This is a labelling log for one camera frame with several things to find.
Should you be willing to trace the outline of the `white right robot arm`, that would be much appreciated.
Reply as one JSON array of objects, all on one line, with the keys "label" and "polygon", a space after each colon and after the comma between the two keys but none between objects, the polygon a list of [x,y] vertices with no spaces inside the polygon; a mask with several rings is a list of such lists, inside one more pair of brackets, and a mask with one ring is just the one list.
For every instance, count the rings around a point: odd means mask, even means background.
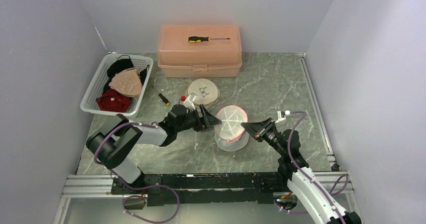
[{"label": "white right robot arm", "polygon": [[277,186],[296,195],[315,223],[361,223],[356,212],[347,211],[321,185],[300,153],[298,131],[293,127],[279,132],[273,119],[242,123],[241,126],[257,142],[266,142],[280,154]]}]

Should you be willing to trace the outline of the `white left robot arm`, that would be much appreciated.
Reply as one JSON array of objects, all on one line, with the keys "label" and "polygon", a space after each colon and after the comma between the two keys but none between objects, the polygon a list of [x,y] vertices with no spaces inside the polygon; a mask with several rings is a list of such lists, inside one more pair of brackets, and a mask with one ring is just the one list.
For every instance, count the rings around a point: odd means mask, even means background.
[{"label": "white left robot arm", "polygon": [[135,145],[166,147],[176,140],[179,132],[189,129],[200,132],[221,123],[202,104],[196,110],[176,104],[163,121],[154,125],[131,121],[117,114],[92,134],[85,145],[93,153],[94,163],[117,175],[130,193],[137,194],[146,184],[145,174],[128,157]]}]

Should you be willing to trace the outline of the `red bra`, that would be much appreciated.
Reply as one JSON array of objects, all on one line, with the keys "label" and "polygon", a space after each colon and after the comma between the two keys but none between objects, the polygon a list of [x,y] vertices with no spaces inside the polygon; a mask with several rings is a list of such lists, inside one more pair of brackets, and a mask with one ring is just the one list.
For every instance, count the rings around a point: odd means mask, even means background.
[{"label": "red bra", "polygon": [[107,90],[96,99],[100,110],[124,113],[131,105],[131,99],[114,89]]}]

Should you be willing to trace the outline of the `beige lace bra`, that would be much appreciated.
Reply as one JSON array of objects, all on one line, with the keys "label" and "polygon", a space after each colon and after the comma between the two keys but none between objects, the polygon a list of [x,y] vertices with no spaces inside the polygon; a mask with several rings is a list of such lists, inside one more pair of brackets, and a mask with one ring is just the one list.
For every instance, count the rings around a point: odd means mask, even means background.
[{"label": "beige lace bra", "polygon": [[143,84],[138,68],[133,67],[117,73],[108,86],[123,96],[139,98]]}]

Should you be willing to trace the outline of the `beige mesh laundry bag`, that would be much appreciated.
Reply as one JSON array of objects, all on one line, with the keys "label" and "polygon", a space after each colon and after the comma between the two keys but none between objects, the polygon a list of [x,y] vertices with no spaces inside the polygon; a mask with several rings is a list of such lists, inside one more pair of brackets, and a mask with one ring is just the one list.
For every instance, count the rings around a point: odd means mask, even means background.
[{"label": "beige mesh laundry bag", "polygon": [[206,78],[199,78],[190,83],[185,90],[185,95],[195,94],[194,105],[203,104],[206,109],[217,103],[220,97],[219,87]]}]

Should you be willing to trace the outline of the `white mesh bag red zipper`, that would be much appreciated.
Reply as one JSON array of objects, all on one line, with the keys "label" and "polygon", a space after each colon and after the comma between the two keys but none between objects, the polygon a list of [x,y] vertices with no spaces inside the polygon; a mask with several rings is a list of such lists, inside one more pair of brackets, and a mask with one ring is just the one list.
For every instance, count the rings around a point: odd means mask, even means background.
[{"label": "white mesh bag red zipper", "polygon": [[241,123],[248,122],[248,115],[241,107],[226,106],[218,111],[216,118],[222,121],[220,125],[214,126],[215,141],[220,149],[234,152],[247,145],[250,136]]}]

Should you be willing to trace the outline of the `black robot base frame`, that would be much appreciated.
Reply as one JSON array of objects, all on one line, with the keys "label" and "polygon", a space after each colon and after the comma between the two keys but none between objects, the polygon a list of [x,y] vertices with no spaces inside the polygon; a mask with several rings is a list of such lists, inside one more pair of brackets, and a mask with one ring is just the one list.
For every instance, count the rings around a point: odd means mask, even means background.
[{"label": "black robot base frame", "polygon": [[255,202],[272,204],[290,192],[280,185],[277,172],[146,174],[146,191],[130,190],[113,179],[112,195],[143,194],[147,205]]}]

